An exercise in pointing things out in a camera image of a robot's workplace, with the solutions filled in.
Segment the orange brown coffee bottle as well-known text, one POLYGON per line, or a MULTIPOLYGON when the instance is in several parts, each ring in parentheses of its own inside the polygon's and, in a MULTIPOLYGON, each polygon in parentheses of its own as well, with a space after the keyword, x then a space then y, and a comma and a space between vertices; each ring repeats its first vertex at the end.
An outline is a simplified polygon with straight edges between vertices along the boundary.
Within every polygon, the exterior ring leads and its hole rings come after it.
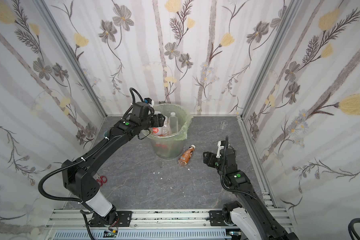
POLYGON ((192 155, 193 155, 193 152, 195 151, 196 149, 196 146, 195 145, 191 145, 183 154, 182 156, 179 158, 178 160, 178 163, 181 165, 181 166, 186 166, 192 155))

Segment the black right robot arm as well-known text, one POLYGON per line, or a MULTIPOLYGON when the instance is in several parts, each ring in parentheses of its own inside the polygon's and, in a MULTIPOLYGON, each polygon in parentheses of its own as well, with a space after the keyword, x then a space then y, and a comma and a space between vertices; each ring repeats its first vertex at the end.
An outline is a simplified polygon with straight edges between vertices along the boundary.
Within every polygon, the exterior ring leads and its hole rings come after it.
POLYGON ((236 156, 228 136, 219 141, 216 153, 203 153, 203 163, 217 170, 222 188, 239 199, 224 206, 225 223, 239 227, 249 240, 297 240, 297 235, 287 232, 260 200, 248 176, 238 169, 236 156))

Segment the red label yellow cap bottle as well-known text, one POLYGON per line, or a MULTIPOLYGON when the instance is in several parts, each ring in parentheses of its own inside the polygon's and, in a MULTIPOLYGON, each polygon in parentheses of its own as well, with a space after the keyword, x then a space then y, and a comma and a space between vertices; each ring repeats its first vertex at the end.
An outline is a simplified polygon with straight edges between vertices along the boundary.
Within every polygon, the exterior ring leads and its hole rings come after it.
POLYGON ((155 136, 160 136, 162 132, 161 128, 152 128, 152 134, 155 136))

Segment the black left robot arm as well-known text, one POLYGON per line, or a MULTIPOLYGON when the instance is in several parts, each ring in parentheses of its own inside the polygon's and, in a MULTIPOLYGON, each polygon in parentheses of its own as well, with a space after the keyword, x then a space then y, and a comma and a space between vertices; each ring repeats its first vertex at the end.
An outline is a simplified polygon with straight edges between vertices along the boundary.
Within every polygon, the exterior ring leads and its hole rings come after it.
POLYGON ((130 93, 131 106, 107 131, 104 138, 80 158, 74 161, 66 160, 59 169, 45 175, 38 185, 40 194, 47 199, 83 205, 93 213, 94 226, 111 227, 119 220, 116 207, 101 193, 100 184, 94 175, 124 144, 138 136, 141 131, 162 127, 166 119, 162 114, 155 113, 152 99, 142 98, 134 88, 130 88, 130 93), (53 196, 44 190, 46 180, 59 173, 62 174, 64 188, 73 194, 71 198, 53 196))

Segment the frosted clear square bottle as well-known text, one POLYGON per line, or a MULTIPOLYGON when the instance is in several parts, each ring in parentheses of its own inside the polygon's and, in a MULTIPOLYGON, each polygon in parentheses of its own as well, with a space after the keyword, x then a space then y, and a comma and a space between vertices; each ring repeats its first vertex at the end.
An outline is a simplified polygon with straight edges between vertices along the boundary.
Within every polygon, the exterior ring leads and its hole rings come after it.
POLYGON ((170 132, 176 134, 179 131, 179 118, 175 112, 171 112, 169 117, 170 132))

